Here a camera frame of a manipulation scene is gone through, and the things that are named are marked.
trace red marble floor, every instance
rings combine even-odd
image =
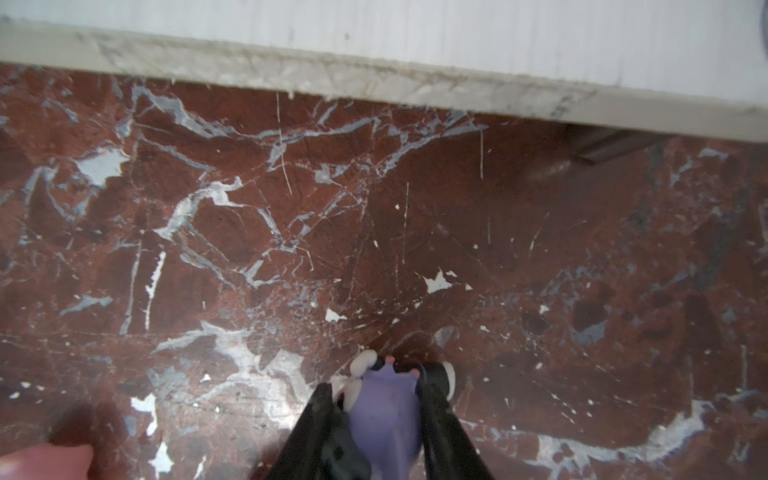
[[[499,479],[768,478],[765,150],[12,65],[0,129],[0,454],[258,477],[370,346]]]

